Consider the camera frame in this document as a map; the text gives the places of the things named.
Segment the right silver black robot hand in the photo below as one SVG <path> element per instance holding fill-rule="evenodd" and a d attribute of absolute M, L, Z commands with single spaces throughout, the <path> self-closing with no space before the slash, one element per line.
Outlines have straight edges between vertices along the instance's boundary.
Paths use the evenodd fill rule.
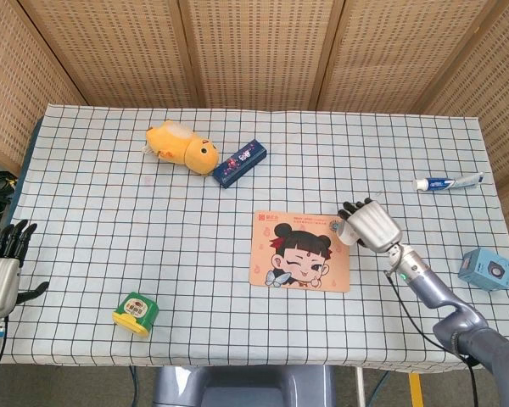
<path fill-rule="evenodd" d="M 344 202 L 338 217 L 337 236 L 345 245 L 359 243 L 376 254 L 383 254 L 402 240 L 398 224 L 371 198 L 357 203 Z"/>

